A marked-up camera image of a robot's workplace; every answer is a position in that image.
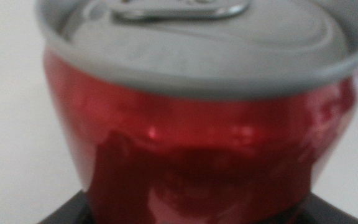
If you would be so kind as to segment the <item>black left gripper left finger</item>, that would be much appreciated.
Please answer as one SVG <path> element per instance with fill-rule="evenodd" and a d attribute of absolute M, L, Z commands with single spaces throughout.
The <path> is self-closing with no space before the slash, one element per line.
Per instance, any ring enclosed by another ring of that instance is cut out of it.
<path fill-rule="evenodd" d="M 77 192 L 39 224 L 92 224 L 92 214 L 85 194 Z"/>

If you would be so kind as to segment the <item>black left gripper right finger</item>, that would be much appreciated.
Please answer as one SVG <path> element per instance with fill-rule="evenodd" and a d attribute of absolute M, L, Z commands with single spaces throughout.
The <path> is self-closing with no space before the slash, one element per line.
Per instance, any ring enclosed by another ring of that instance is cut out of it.
<path fill-rule="evenodd" d="M 300 224 L 358 224 L 358 218 L 311 194 L 300 213 Z"/>

